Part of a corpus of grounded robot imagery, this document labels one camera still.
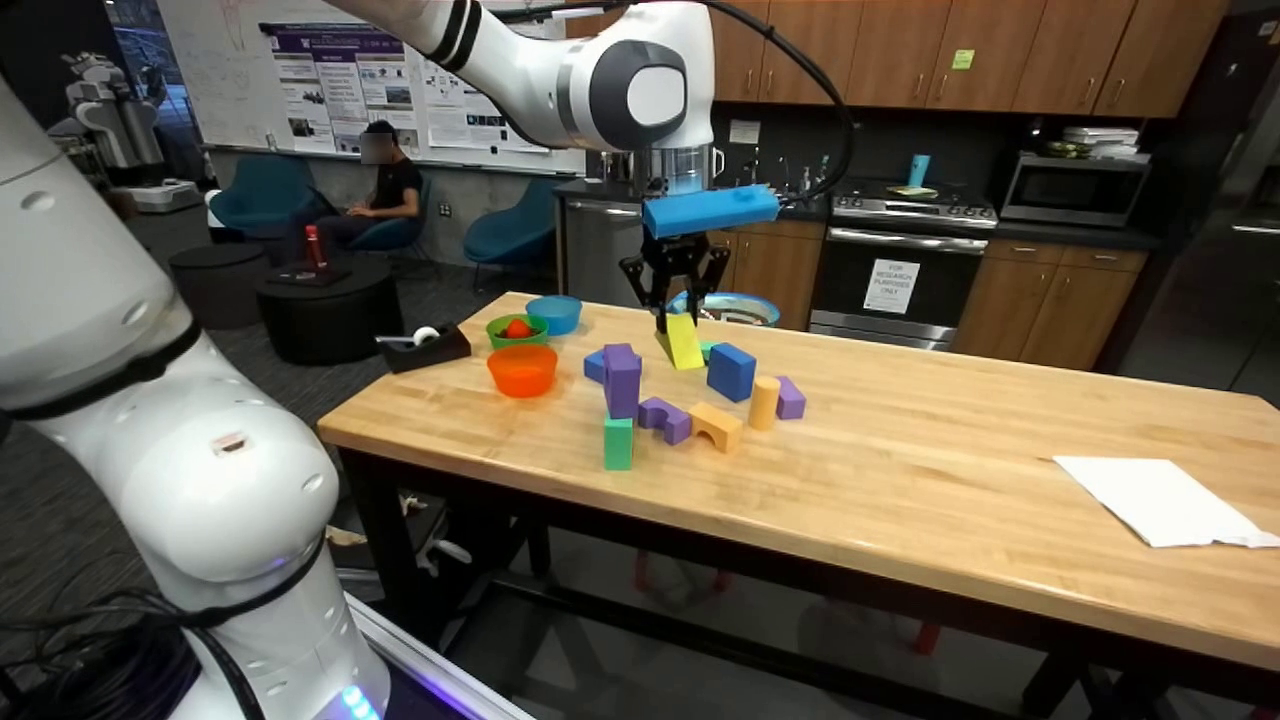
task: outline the orange bowl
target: orange bowl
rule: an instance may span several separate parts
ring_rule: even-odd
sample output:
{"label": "orange bowl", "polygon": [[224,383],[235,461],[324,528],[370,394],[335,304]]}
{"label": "orange bowl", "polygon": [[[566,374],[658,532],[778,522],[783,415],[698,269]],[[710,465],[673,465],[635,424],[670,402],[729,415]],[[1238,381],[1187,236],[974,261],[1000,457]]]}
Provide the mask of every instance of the orange bowl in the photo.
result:
{"label": "orange bowl", "polygon": [[546,395],[555,383],[555,353],[512,343],[489,356],[489,375],[506,395]]}

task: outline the stainless steel appliance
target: stainless steel appliance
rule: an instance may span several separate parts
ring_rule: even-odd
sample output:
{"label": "stainless steel appliance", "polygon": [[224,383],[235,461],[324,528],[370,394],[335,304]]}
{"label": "stainless steel appliance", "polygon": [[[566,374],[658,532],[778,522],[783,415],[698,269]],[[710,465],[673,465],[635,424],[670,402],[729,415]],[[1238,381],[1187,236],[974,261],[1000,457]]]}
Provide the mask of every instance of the stainless steel appliance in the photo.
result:
{"label": "stainless steel appliance", "polygon": [[1112,348],[1118,374],[1280,403],[1280,6],[1231,13],[1159,148],[1166,236]]}
{"label": "stainless steel appliance", "polygon": [[620,261],[640,253],[640,239],[640,202],[560,197],[560,291],[596,304],[640,304],[620,273]]}
{"label": "stainless steel appliance", "polygon": [[1126,230],[1149,184],[1145,159],[1058,159],[1021,151],[1000,206],[1004,221]]}
{"label": "stainless steel appliance", "polygon": [[996,234],[985,197],[851,187],[834,202],[814,333],[951,348]]}

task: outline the person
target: person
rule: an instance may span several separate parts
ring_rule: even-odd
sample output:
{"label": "person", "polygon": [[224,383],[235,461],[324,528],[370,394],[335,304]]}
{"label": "person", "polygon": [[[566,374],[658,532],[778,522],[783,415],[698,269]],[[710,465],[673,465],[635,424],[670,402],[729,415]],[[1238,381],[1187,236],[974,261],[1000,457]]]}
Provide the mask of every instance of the person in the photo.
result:
{"label": "person", "polygon": [[378,184],[365,206],[345,209],[339,218],[324,218],[319,239],[324,247],[351,247],[370,230],[385,221],[419,221],[426,180],[418,163],[399,148],[399,133],[390,121],[378,121],[362,138],[378,156]]}

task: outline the whiteboard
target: whiteboard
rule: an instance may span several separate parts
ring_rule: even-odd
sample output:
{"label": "whiteboard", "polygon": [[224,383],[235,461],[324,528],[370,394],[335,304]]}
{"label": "whiteboard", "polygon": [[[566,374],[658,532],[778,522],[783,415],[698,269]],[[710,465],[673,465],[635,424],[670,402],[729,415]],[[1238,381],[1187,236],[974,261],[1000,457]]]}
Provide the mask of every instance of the whiteboard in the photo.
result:
{"label": "whiteboard", "polygon": [[[529,7],[535,0],[483,0],[489,7]],[[201,121],[208,148],[247,148],[247,151],[304,151],[304,156],[345,156],[365,159],[362,144],[350,144],[350,130],[385,121],[373,104],[362,118],[362,87],[345,85],[345,72],[356,65],[313,65],[316,85],[324,85],[324,104],[299,121],[307,107],[285,77],[288,48],[281,36],[295,28],[351,28],[373,34],[350,13],[324,0],[161,0],[173,53],[180,62],[193,111]],[[522,28],[529,36],[560,36],[560,24]],[[419,53],[404,48],[395,62],[385,62],[395,77],[404,72],[413,107],[399,107],[395,130],[409,130],[409,156],[419,163],[450,168],[496,168],[496,174],[583,174],[581,148],[532,148],[510,126],[467,126],[483,107],[500,118],[489,98],[460,85],[454,72],[441,72]]]}

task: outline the chair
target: chair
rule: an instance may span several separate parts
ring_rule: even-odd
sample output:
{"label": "chair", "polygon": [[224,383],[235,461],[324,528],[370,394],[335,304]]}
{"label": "chair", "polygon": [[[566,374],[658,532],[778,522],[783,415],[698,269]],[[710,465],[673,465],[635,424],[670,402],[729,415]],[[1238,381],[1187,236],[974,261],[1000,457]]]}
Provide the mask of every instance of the chair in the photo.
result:
{"label": "chair", "polygon": [[356,236],[351,253],[395,253],[413,247],[427,230],[427,184],[418,193],[418,218],[373,224]]}
{"label": "chair", "polygon": [[525,197],[512,209],[479,218],[463,253],[472,263],[529,263],[552,247],[555,236],[555,180],[535,177],[525,184]]}
{"label": "chair", "polygon": [[208,211],[247,239],[295,236],[324,209],[299,156],[245,156],[231,184],[208,202]]}

